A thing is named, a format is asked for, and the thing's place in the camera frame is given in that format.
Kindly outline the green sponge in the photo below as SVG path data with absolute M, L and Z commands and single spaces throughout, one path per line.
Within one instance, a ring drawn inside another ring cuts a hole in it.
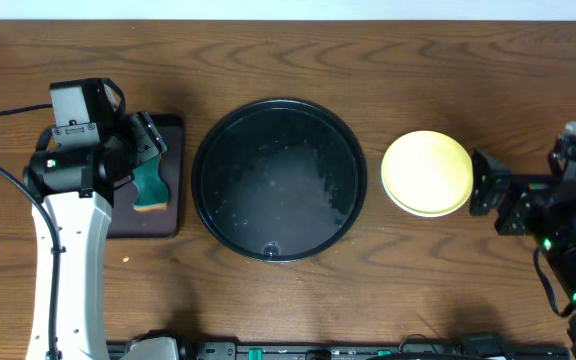
M 137 212 L 166 210 L 169 189 L 160 176 L 161 157 L 157 156 L 134 171 L 132 183 L 137 189 L 133 209 Z

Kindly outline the yellow plate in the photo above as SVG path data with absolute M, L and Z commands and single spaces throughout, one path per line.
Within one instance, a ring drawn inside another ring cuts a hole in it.
M 381 177 L 399 180 L 473 180 L 472 161 L 453 138 L 435 131 L 420 130 L 397 138 L 381 162 Z

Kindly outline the light green plate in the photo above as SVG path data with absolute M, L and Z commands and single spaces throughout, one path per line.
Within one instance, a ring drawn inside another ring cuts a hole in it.
M 381 177 L 387 196 L 402 210 L 415 216 L 437 218 L 462 207 L 470 197 L 473 180 L 399 180 Z

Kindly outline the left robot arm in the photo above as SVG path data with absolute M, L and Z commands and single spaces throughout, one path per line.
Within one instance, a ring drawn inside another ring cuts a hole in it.
M 50 86 L 55 124 L 23 172 L 33 202 L 37 270 L 29 359 L 107 359 L 104 258 L 116 192 L 137 189 L 136 211 L 164 209 L 167 145 L 146 112 L 129 114 L 109 78 Z

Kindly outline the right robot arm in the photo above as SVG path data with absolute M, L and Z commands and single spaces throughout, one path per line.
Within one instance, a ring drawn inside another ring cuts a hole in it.
M 540 279 L 552 311 L 569 321 L 568 336 L 576 357 L 576 122 L 568 123 L 556 139 L 548 155 L 547 175 L 514 174 L 480 149 L 471 160 L 470 214 L 485 216 L 495 210 L 499 235 L 534 238 L 533 259 L 547 261 L 569 299 L 564 309 L 558 308 L 548 279 Z

